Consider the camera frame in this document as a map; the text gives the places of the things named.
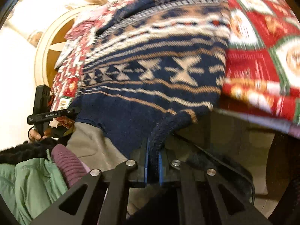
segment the gray cloth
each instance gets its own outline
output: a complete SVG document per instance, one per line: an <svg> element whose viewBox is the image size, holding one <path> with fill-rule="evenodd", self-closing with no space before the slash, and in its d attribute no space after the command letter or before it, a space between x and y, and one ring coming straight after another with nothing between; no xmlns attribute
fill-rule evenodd
<svg viewBox="0 0 300 225"><path fill-rule="evenodd" d="M127 160L110 139L104 137L100 128L89 124L75 123L75 131L68 141L67 148L89 168L97 168L103 172ZM145 189L131 188L127 212L132 215L141 209L158 191L159 187L155 185L148 185Z"/></svg>

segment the metal screw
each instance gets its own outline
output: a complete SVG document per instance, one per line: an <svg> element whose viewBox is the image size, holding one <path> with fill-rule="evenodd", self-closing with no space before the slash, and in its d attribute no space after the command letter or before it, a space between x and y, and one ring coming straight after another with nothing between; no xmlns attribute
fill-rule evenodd
<svg viewBox="0 0 300 225"><path fill-rule="evenodd" d="M209 176L215 176L216 175L216 170L215 169L208 169L207 170L207 174L209 175Z"/></svg>
<svg viewBox="0 0 300 225"><path fill-rule="evenodd" d="M129 166L129 167L134 166L134 165L135 165L135 160L128 160L128 161L126 162L126 165Z"/></svg>
<svg viewBox="0 0 300 225"><path fill-rule="evenodd" d="M93 169L90 174L93 176L93 177L96 177L100 174L100 171L98 169Z"/></svg>
<svg viewBox="0 0 300 225"><path fill-rule="evenodd" d="M171 162L171 164L172 164L174 167L178 167L178 166L180 166L181 162L180 162L179 160L173 160L173 161Z"/></svg>

